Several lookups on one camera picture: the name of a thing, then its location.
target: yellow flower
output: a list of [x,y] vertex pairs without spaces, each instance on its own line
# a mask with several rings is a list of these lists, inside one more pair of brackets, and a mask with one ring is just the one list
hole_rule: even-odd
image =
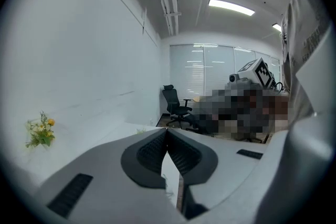
[[49,120],[48,120],[48,124],[49,124],[50,126],[53,126],[53,125],[55,124],[55,120],[53,120],[53,119],[49,119]]

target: flower bouquet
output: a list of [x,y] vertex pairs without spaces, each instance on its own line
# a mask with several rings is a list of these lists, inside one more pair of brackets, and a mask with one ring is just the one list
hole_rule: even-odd
[[27,121],[26,129],[31,135],[31,139],[26,143],[26,147],[36,147],[39,144],[50,146],[52,140],[55,139],[54,132],[51,127],[55,124],[53,119],[48,119],[46,114],[41,111],[41,120],[33,123],[32,121]]

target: chair armrest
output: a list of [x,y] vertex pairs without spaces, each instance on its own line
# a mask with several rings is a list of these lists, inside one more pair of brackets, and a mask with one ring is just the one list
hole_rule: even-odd
[[170,115],[173,115],[173,113],[172,113],[172,105],[177,104],[177,102],[167,102],[167,104],[170,107],[170,109],[169,109],[168,112],[170,113]]
[[184,101],[185,101],[185,105],[184,106],[187,106],[188,101],[191,101],[191,99],[184,99]]

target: pixelated area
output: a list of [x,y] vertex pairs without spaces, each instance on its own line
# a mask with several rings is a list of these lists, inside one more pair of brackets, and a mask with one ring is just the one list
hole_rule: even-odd
[[287,113],[287,97],[257,83],[228,83],[225,90],[201,97],[193,108],[207,130],[236,140],[284,130]]

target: green leaf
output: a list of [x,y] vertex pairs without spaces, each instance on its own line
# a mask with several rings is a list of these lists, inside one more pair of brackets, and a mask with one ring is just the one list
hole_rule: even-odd
[[43,137],[43,140],[44,140],[44,142],[45,142],[48,146],[50,146],[50,138],[48,138],[48,137]]

